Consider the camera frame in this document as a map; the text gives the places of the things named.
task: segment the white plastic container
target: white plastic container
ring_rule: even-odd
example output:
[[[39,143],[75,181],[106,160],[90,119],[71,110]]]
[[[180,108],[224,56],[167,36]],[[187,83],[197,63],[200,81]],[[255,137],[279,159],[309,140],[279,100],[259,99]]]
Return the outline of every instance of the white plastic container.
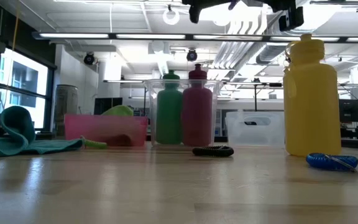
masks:
[[[283,112],[228,112],[226,125],[231,147],[285,147]]]
[[[216,80],[146,80],[145,86],[149,91],[150,99],[150,112],[151,112],[151,140],[153,146],[172,146],[169,144],[159,144],[156,141],[156,122],[157,122],[157,95],[160,91],[165,89],[166,84],[176,84],[178,85],[178,91],[183,92],[187,88],[190,88],[192,85],[201,85],[203,88],[208,89],[212,93],[212,107],[211,107],[211,142],[210,146],[214,143],[214,131],[215,131],[215,118],[216,118],[216,105],[218,102],[218,93],[221,88],[221,82]]]

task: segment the desk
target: desk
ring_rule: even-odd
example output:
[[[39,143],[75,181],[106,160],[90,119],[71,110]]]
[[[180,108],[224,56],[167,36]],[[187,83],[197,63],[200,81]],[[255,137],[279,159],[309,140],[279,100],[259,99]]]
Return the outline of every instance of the desk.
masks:
[[[236,149],[229,158],[149,147],[5,157],[0,223],[355,224],[358,174],[312,169],[283,149]]]

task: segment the towel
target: towel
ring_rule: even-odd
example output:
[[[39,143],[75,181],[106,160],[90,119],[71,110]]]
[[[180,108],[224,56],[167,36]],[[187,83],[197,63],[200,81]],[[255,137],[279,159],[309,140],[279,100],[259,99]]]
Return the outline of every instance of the towel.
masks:
[[[23,107],[12,106],[6,108],[0,117],[0,124],[9,138],[0,138],[0,157],[14,156],[20,153],[52,153],[77,150],[84,141],[66,140],[35,140],[35,129],[30,113]]]

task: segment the clear plastic container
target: clear plastic container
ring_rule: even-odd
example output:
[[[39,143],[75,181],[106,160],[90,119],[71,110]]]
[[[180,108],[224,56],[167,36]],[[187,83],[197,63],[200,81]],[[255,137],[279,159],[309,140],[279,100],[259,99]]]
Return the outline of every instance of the clear plastic container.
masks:
[[[160,91],[163,91],[165,88],[164,86],[166,84],[177,84],[178,85],[178,91],[184,92],[186,89],[189,88],[202,88],[211,91],[211,130],[209,131],[209,135],[211,136],[211,140],[209,142],[209,146],[213,145],[214,140],[214,130],[215,130],[215,118],[216,118],[216,104],[218,102],[218,93],[219,89],[221,88],[221,82],[216,80],[147,80],[145,81],[145,86],[149,91],[149,101],[150,101],[150,114],[151,114],[151,140],[152,145],[160,145],[160,146],[171,146],[168,144],[160,144],[156,141],[156,128],[157,128],[157,95]],[[191,110],[186,110],[187,117],[188,113],[194,113],[195,116],[198,116],[200,111],[199,110],[193,110],[193,108],[190,108]]]
[[[285,147],[283,112],[228,112],[226,125],[231,147]]]
[[[66,140],[84,137],[108,146],[143,146],[147,118],[134,116],[66,114]]]

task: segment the blue coiled keychain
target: blue coiled keychain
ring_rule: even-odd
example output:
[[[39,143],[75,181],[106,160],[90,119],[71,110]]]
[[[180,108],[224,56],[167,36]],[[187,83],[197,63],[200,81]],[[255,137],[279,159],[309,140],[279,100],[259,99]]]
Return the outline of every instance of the blue coiled keychain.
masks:
[[[354,156],[331,156],[323,153],[311,153],[306,157],[306,161],[311,167],[356,172],[358,159]]]

